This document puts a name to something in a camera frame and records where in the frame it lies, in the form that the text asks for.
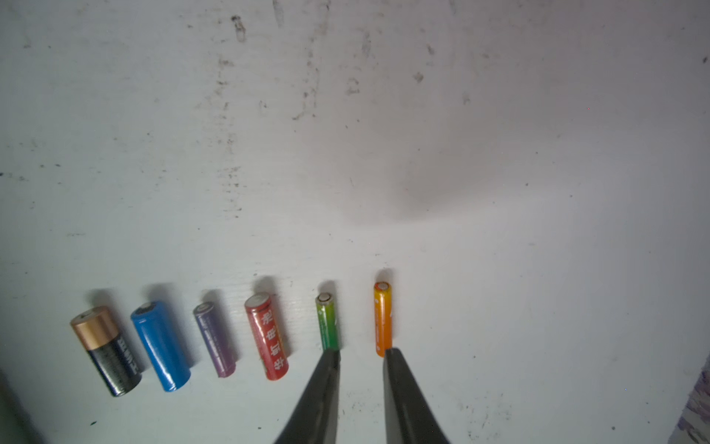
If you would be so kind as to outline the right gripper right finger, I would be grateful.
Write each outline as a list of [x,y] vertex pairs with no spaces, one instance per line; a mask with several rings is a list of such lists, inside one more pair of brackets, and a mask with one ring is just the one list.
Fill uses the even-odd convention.
[[449,443],[403,353],[392,348],[384,358],[387,443]]

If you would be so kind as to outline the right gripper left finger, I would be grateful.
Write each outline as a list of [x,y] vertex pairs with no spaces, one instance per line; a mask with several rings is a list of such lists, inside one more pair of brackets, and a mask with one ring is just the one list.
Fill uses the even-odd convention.
[[335,443],[339,381],[340,351],[326,350],[275,443]]

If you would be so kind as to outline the purple battery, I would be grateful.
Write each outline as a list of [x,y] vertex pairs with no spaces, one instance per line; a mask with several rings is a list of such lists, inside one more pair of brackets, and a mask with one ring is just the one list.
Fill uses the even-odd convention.
[[193,315],[217,376],[230,377],[235,372],[237,359],[222,314],[213,302],[207,301],[196,306]]

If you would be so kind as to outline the green battery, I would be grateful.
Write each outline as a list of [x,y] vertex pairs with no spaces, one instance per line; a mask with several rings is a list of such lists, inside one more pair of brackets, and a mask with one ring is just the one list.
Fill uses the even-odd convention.
[[315,306],[323,350],[340,349],[338,317],[335,298],[329,292],[322,292],[315,298]]

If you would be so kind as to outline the orange battery row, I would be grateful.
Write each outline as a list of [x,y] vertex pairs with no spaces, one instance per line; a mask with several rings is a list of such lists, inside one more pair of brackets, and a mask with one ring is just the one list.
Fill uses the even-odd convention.
[[375,349],[379,356],[385,357],[392,348],[392,288],[386,281],[379,281],[373,286],[375,302]]

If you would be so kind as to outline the red battery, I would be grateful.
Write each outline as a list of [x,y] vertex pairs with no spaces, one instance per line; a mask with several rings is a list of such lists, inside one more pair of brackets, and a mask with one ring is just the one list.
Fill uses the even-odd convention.
[[266,292],[253,294],[244,307],[266,377],[271,381],[282,379],[288,373],[288,357],[271,295]]

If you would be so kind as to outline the light blue battery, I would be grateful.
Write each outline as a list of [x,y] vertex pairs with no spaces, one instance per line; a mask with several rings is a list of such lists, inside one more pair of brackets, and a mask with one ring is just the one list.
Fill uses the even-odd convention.
[[147,302],[131,314],[142,345],[165,392],[182,388],[190,379],[190,367],[166,305]]

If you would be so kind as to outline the black copper battery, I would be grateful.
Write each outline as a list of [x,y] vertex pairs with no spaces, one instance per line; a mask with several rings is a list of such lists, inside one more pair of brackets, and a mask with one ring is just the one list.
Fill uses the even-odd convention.
[[121,397],[140,384],[141,370],[107,306],[78,314],[70,327],[113,397]]

